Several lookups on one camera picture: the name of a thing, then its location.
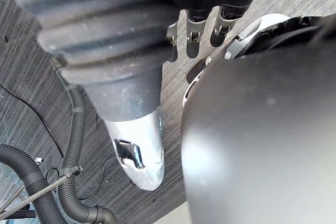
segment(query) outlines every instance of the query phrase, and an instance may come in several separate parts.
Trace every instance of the screw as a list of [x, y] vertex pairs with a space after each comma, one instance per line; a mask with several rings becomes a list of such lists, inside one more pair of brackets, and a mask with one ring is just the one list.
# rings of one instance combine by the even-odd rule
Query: screw
[[43, 163], [43, 161], [44, 161], [44, 159], [43, 159], [43, 158], [41, 158], [41, 157], [36, 157], [36, 158], [35, 158], [35, 163], [36, 163], [37, 165], [40, 165], [40, 164], [42, 164], [42, 163]]

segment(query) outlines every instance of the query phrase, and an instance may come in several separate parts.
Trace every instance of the striped carpet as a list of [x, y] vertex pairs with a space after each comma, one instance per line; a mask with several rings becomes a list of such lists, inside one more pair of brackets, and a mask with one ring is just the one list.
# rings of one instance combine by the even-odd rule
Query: striped carpet
[[[231, 32], [237, 33], [247, 24], [268, 13], [288, 16], [328, 15], [336, 12], [336, 0], [254, 0], [246, 15]], [[199, 57], [206, 57], [215, 48], [209, 43], [216, 13], [207, 21]], [[77, 179], [78, 195], [85, 197], [99, 184], [102, 168], [110, 159], [99, 192], [87, 201], [91, 205], [111, 208], [120, 224], [151, 224], [182, 204], [185, 199], [180, 157], [180, 120], [182, 97], [187, 88], [186, 73], [198, 59], [188, 59], [185, 53], [185, 13], [181, 12], [178, 29], [179, 58], [164, 65], [161, 118], [165, 150], [165, 176], [159, 189], [139, 190], [132, 185], [114, 156], [103, 122], [85, 96], [87, 126], [80, 164], [84, 174]], [[13, 0], [0, 0], [0, 83], [29, 102], [43, 116], [53, 136], [64, 152], [71, 122], [68, 96], [36, 42], [39, 24], [22, 12]], [[43, 157], [45, 173], [59, 167], [61, 157], [39, 118], [20, 101], [0, 89], [0, 143], [17, 146], [32, 157]], [[20, 187], [18, 178], [5, 166], [0, 166], [0, 205]], [[50, 181], [55, 175], [50, 173]], [[23, 192], [14, 202], [25, 198]], [[15, 223], [38, 223], [21, 220]]]

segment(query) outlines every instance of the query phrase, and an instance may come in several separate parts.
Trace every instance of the black wire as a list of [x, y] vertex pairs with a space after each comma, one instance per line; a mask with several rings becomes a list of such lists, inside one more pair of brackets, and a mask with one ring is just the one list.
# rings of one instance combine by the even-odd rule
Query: black wire
[[[6, 89], [4, 86], [2, 86], [0, 84], [0, 87], [2, 89], [4, 89], [7, 93], [9, 93], [11, 96], [15, 97], [17, 100], [21, 101], [22, 103], [24, 103], [25, 105], [27, 105], [37, 116], [38, 118], [41, 120], [41, 123], [43, 124], [43, 126], [45, 127], [45, 129], [47, 130], [48, 134], [50, 135], [51, 139], [53, 140], [54, 144], [56, 145], [58, 151], [59, 151], [59, 154], [61, 155], [62, 158], [64, 158], [64, 155], [62, 153], [62, 150], [60, 149], [59, 145], [57, 144], [54, 136], [52, 135], [52, 133], [50, 132], [48, 126], [46, 125], [46, 123], [44, 122], [42, 116], [28, 103], [26, 102], [25, 100], [21, 99], [20, 97], [16, 96], [15, 94], [13, 94], [12, 92], [10, 92], [8, 89]], [[96, 115], [96, 126], [97, 126], [97, 131], [98, 131], [98, 114]], [[103, 167], [103, 171], [102, 171], [102, 174], [101, 174], [101, 180], [100, 180], [100, 183], [99, 183], [99, 186], [98, 188], [93, 191], [89, 196], [85, 197], [85, 198], [80, 198], [80, 200], [88, 200], [90, 198], [92, 198], [94, 195], [97, 194], [97, 192], [99, 191], [101, 185], [103, 184], [103, 180], [104, 180], [104, 174], [105, 174], [105, 168], [106, 168], [106, 164], [111, 160], [112, 158], [106, 160], [106, 162], [104, 163], [104, 167]], [[57, 172], [57, 178], [59, 177], [59, 170], [57, 168], [51, 168], [47, 171], [46, 173], [46, 180], [48, 181], [48, 175], [49, 175], [49, 172], [51, 172], [52, 170], [55, 170]]]
[[103, 167], [103, 171], [102, 171], [102, 174], [101, 174], [100, 183], [99, 183], [99, 186], [97, 187], [97, 189], [96, 189], [95, 191], [93, 191], [90, 195], [88, 195], [87, 197], [85, 197], [85, 198], [80, 198], [79, 200], [88, 200], [88, 199], [92, 198], [94, 195], [97, 194], [97, 192], [99, 191], [101, 185], [103, 184], [106, 164], [107, 164], [110, 160], [112, 160], [112, 158], [110, 158], [110, 159], [108, 159], [108, 160], [105, 161], [105, 164], [104, 164], [104, 167]]
[[15, 94], [13, 94], [12, 92], [10, 92], [8, 89], [6, 89], [4, 86], [2, 86], [0, 84], [0, 87], [2, 89], [4, 89], [7, 93], [9, 93], [11, 96], [15, 97], [17, 100], [21, 101], [22, 103], [24, 103], [25, 105], [27, 105], [37, 116], [38, 118], [41, 120], [41, 123], [43, 124], [44, 128], [47, 130], [49, 136], [51, 137], [51, 139], [53, 140], [54, 144], [56, 145], [56, 147], [58, 148], [59, 154], [61, 155], [61, 157], [63, 158], [63, 153], [61, 148], [59, 147], [59, 145], [57, 144], [54, 136], [52, 135], [52, 133], [50, 132], [48, 126], [46, 125], [46, 123], [44, 122], [42, 116], [33, 108], [33, 106], [31, 106], [28, 102], [26, 102], [25, 100], [21, 99], [20, 97], [16, 96]]
[[56, 172], [57, 172], [57, 179], [59, 178], [59, 171], [58, 171], [58, 169], [57, 168], [51, 168], [51, 169], [49, 169], [48, 171], [47, 171], [47, 173], [46, 173], [46, 181], [48, 182], [48, 174], [52, 171], [52, 170], [55, 170]]

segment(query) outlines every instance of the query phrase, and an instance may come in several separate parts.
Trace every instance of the black flexible hose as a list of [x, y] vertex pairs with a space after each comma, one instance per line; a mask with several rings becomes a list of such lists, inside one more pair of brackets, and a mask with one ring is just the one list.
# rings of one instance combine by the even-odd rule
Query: black flexible hose
[[[63, 64], [56, 58], [52, 58], [51, 63], [58, 78], [67, 89], [72, 104], [71, 130], [60, 172], [62, 176], [69, 173], [72, 167], [78, 165], [79, 162], [85, 132], [85, 106], [78, 86], [69, 84], [61, 76], [60, 70]], [[58, 187], [58, 198], [64, 212], [74, 221], [82, 223], [116, 223], [115, 216], [111, 210], [100, 206], [90, 207], [78, 199], [75, 178], [66, 180]]]
[[[9, 166], [17, 174], [29, 196], [48, 186], [34, 160], [13, 146], [0, 144], [0, 163]], [[40, 223], [67, 224], [51, 192], [34, 200], [33, 205]]]

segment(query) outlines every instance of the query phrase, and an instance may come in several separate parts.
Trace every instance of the black casing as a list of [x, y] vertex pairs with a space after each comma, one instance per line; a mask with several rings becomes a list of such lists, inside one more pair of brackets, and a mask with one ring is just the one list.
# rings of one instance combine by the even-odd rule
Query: black casing
[[336, 220], [335, 41], [224, 60], [182, 117], [193, 224]]

